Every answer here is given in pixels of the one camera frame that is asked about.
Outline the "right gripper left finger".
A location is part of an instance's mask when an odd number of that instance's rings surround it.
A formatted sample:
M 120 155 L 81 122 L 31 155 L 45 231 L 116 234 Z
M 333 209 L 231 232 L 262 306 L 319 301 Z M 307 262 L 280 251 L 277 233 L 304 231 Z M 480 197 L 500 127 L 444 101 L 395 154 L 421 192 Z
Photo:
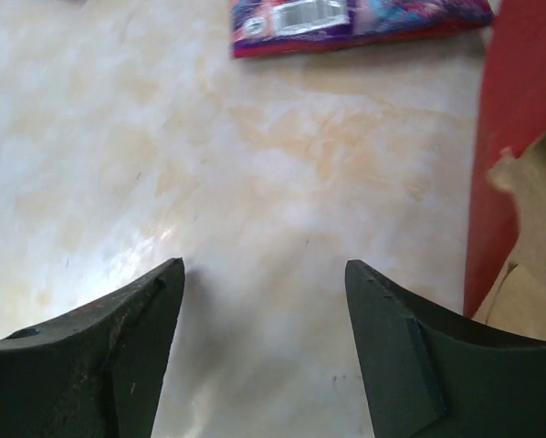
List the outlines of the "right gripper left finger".
M 149 437 L 184 262 L 0 339 L 0 437 Z

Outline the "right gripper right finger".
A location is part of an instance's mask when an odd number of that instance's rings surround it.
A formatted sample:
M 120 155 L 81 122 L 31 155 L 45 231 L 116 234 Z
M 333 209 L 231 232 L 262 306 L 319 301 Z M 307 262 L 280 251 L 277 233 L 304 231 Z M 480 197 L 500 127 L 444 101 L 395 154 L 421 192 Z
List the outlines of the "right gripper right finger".
M 546 437 L 546 341 L 465 318 L 360 260 L 345 290 L 378 437 Z

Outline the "red brown paper bag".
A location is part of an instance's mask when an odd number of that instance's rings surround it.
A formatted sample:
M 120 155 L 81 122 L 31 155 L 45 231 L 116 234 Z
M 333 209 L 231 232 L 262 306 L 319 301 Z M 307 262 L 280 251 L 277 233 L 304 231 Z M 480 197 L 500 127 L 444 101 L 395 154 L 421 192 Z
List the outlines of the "red brown paper bag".
M 465 316 L 546 341 L 546 1 L 504 1 L 480 91 Z

